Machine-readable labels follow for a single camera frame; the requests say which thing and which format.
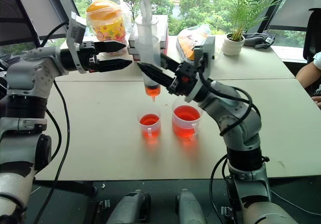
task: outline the floor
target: floor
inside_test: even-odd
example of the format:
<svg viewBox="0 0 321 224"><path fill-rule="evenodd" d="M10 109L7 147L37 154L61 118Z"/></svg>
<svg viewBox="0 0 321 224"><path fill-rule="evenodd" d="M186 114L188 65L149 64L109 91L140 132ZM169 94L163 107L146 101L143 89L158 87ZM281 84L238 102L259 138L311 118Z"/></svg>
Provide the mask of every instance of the floor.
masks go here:
<svg viewBox="0 0 321 224"><path fill-rule="evenodd" d="M174 211L175 195L183 188L187 188L194 193L201 204L208 224L219 223L210 206L208 180L105 181L95 182L94 185L98 188L96 197L56 190L40 223L83 223L87 205L90 201L109 199L111 208L101 215L100 219L96 220L98 224L105 223L112 209L128 192L140 189L151 195L149 222L177 224L178 217ZM228 206L225 182L223 180L215 180L213 187L217 206ZM321 213L321 176L304 178L288 184L280 184L272 187L272 189L309 211ZM48 192L48 188L41 187L31 194L26 224L33 223ZM278 199L276 196L273 196L273 202L284 208L299 224L321 223L321 216L307 214Z"/></svg>

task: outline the syringe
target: syringe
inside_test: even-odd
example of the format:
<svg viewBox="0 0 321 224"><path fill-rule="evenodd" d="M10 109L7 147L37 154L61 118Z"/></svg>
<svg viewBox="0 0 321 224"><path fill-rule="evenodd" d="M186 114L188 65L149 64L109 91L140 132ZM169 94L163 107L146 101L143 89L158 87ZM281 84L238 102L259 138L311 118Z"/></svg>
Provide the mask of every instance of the syringe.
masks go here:
<svg viewBox="0 0 321 224"><path fill-rule="evenodd" d="M140 61L161 66L161 48L159 47L159 37L157 36L158 19L152 17L151 4L149 0L141 0L140 11L142 17L135 21L138 29L138 40L135 42L135 48L138 50ZM161 86L151 80L143 73L145 91L151 96L153 101L160 94Z"/></svg>

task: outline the gray cloth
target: gray cloth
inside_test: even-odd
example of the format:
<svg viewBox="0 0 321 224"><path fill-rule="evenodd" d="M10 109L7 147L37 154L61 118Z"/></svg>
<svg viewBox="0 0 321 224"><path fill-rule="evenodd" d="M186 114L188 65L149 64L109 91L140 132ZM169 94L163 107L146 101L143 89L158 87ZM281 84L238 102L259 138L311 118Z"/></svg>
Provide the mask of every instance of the gray cloth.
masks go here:
<svg viewBox="0 0 321 224"><path fill-rule="evenodd" d="M258 48L269 48L275 40L273 35L267 33L245 33L243 34L245 38L244 46Z"/></svg>

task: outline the orange lid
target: orange lid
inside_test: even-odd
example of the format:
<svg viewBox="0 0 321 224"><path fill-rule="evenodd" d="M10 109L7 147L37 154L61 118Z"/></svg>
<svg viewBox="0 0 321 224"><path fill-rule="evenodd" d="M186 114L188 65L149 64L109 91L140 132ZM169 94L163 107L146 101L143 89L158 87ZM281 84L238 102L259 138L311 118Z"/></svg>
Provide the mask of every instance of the orange lid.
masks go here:
<svg viewBox="0 0 321 224"><path fill-rule="evenodd" d="M119 5L108 0L94 1L86 10L87 16L92 20L110 20L121 13Z"/></svg>

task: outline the stack of books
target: stack of books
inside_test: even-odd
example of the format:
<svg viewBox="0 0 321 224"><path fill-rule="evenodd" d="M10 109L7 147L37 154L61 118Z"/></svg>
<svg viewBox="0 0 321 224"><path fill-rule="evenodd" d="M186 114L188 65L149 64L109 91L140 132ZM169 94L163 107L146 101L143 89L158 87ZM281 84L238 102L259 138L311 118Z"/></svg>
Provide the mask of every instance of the stack of books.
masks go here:
<svg viewBox="0 0 321 224"><path fill-rule="evenodd" d="M160 37L160 52L167 54L167 46L169 43L169 17L167 15L156 15L158 18L157 35ZM132 55L134 61L139 61L139 53L135 48L135 41L138 40L138 30L135 24L128 39L128 53Z"/></svg>

